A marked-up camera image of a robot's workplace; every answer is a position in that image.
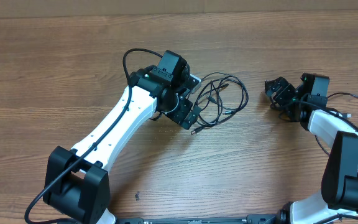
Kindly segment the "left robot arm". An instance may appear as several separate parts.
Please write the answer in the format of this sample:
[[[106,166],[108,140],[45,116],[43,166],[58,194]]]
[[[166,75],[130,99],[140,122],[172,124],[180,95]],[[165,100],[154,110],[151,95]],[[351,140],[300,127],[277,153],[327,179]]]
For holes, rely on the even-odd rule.
[[[184,129],[200,108],[188,95],[201,85],[187,61],[165,51],[157,65],[126,73],[127,86],[114,108],[71,149],[56,147],[48,159],[42,200],[65,215],[56,223],[117,223],[109,211],[109,172],[134,133],[155,113]]]

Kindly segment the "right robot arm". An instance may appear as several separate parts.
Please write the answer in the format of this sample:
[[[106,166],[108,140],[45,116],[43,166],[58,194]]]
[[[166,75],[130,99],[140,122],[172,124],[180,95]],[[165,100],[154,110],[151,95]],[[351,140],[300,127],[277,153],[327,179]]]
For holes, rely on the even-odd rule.
[[[270,107],[287,115],[331,149],[321,188],[287,203],[270,223],[334,223],[358,220],[358,126],[348,114],[327,106],[329,77],[303,73],[294,87],[285,78],[265,81]]]

